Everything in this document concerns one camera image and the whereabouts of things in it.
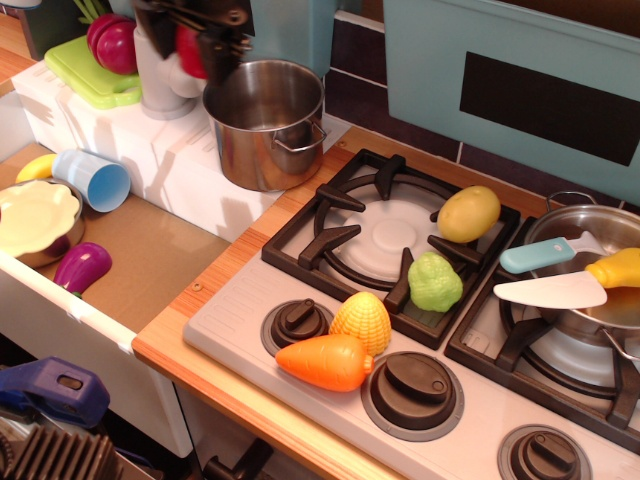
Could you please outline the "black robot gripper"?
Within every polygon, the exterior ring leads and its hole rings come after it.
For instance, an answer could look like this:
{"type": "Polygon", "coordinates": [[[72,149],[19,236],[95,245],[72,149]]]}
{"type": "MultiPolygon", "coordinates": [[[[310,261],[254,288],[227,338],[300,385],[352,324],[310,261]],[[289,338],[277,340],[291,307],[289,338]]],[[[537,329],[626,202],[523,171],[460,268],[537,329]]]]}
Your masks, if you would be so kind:
{"type": "Polygon", "coordinates": [[[211,84],[222,84],[239,67],[255,35],[250,1],[133,1],[137,24],[155,51],[168,58],[175,51],[178,25],[202,31],[196,37],[199,56],[211,84]],[[221,26],[231,29],[208,29],[221,26]]]}

